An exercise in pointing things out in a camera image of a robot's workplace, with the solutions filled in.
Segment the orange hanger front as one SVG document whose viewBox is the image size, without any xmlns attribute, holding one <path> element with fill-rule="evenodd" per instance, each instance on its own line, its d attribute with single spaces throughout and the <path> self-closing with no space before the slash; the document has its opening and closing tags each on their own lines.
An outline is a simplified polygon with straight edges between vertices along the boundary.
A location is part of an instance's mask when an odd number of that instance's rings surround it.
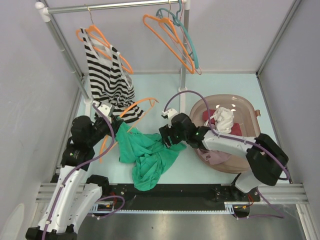
<svg viewBox="0 0 320 240">
<path fill-rule="evenodd" d="M 148 112 L 156 105 L 156 103 L 159 103 L 159 101 L 154 97 L 147 97 L 147 98 L 140 99 L 140 100 L 134 102 L 133 104 L 131 104 L 128 108 L 126 108 L 119 115 L 119 117 L 123 119 L 125 114 L 127 114 L 131 109 L 133 109 L 135 106 L 138 106 L 139 104 L 141 104 L 143 102 L 149 102 L 149 105 L 150 105 L 149 109 L 142 114 L 142 116 L 133 124 L 133 126 L 127 132 L 129 132 L 133 127 L 135 127 L 138 124 L 138 122 L 141 119 L 143 119 L 148 114 Z M 99 151 L 99 154 L 100 154 L 99 163 L 100 164 L 102 163 L 102 153 L 107 150 L 106 143 L 107 143 L 108 138 L 109 138 L 108 135 L 104 137 L 102 145 L 100 147 L 100 151 Z"/>
</svg>

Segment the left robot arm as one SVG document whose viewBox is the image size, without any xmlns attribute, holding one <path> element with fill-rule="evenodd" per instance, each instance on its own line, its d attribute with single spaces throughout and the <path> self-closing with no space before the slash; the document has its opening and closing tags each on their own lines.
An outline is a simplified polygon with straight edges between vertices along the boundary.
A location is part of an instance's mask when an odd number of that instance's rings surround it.
<svg viewBox="0 0 320 240">
<path fill-rule="evenodd" d="M 62 167 L 49 205 L 36 227 L 28 228 L 27 240 L 75 240 L 81 224 L 95 202 L 110 196 L 109 180 L 91 175 L 83 191 L 78 187 L 87 174 L 90 163 L 97 160 L 94 146 L 105 136 L 114 138 L 123 123 L 119 117 L 82 115 L 72 121 L 71 136 L 62 155 Z"/>
</svg>

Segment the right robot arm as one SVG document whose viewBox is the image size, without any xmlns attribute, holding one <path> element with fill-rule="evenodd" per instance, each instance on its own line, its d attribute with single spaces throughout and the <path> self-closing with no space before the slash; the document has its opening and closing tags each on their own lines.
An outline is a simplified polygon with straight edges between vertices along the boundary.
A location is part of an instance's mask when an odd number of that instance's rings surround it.
<svg viewBox="0 0 320 240">
<path fill-rule="evenodd" d="M 167 124 L 160 127 L 159 132 L 168 148 L 186 142 L 193 149 L 219 151 L 248 161 L 250 169 L 239 174 L 230 188 L 231 196 L 237 201 L 261 185 L 275 186 L 282 173 L 290 178 L 286 168 L 288 156 L 267 134 L 245 137 L 220 133 L 211 126 L 196 126 L 188 115 L 173 108 L 161 116 Z"/>
</svg>

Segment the green tank top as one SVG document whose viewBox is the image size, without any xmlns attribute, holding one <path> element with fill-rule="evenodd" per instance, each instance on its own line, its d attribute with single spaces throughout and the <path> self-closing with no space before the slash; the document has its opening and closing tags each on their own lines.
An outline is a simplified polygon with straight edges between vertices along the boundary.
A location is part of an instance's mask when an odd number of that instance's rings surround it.
<svg viewBox="0 0 320 240">
<path fill-rule="evenodd" d="M 167 147 L 158 133 L 145 134 L 123 122 L 115 140 L 119 147 L 119 162 L 134 164 L 131 176 L 134 187 L 139 191 L 149 191 L 159 182 L 187 148 L 183 143 Z"/>
</svg>

